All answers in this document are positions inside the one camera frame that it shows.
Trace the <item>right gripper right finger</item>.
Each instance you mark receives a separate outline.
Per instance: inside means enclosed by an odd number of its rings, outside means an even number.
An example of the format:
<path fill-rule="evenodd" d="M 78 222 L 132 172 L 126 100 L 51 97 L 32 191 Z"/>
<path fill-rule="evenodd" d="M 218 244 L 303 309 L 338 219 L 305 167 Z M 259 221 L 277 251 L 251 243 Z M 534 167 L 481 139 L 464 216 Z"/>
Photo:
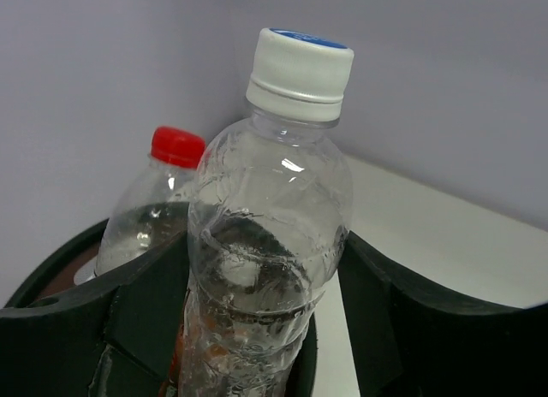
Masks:
<path fill-rule="evenodd" d="M 448 289 L 356 234 L 338 267 L 364 396 L 544 396 L 547 307 Z"/>

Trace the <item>orange label plastic bottle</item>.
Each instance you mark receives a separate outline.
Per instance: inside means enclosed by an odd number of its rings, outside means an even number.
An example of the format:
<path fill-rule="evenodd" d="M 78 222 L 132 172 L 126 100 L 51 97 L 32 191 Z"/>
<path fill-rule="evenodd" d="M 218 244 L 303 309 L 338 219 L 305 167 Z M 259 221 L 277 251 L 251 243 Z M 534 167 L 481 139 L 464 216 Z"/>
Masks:
<path fill-rule="evenodd" d="M 175 351 L 160 396 L 237 396 L 238 349 L 234 316 L 200 284 L 191 281 L 184 299 Z"/>

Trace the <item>clear bottle red label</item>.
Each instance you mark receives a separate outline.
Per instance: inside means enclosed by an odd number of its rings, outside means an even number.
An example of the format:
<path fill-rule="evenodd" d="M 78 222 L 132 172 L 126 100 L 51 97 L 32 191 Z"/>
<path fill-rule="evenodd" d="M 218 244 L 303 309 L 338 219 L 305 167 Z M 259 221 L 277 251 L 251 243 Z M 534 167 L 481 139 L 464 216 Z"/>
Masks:
<path fill-rule="evenodd" d="M 184 231 L 192 181 L 205 141 L 176 128 L 158 127 L 148 166 L 119 198 L 107 222 L 95 277 L 120 267 Z"/>

